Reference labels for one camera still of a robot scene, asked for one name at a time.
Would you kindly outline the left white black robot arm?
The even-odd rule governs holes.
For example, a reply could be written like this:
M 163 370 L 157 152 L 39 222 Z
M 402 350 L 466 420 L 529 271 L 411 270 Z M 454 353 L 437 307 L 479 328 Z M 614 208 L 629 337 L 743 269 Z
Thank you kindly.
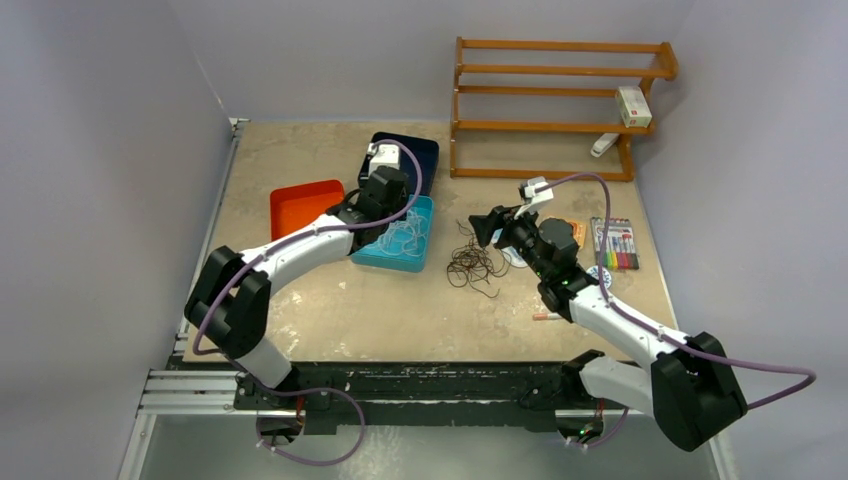
M 402 218 L 420 194 L 407 175 L 381 166 L 364 187 L 344 197 L 305 227 L 276 241 L 236 252 L 213 250 L 188 296 L 184 317 L 214 352 L 235 361 L 260 382 L 272 408 L 297 399 L 291 361 L 268 332 L 271 299 L 315 268 L 341 260 L 374 242 Z

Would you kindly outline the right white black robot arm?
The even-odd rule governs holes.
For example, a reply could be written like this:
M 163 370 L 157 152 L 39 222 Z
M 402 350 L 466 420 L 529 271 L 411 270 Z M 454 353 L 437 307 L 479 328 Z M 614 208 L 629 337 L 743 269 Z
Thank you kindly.
M 691 452 L 743 418 L 749 407 L 722 344 L 703 332 L 669 329 L 611 295 L 579 264 L 572 226 L 539 221 L 515 207 L 472 215 L 482 247 L 514 249 L 538 279 L 549 311 L 603 337 L 626 354 L 598 356 L 564 376 L 561 392 L 576 407 L 596 398 L 650 416 L 678 448 Z

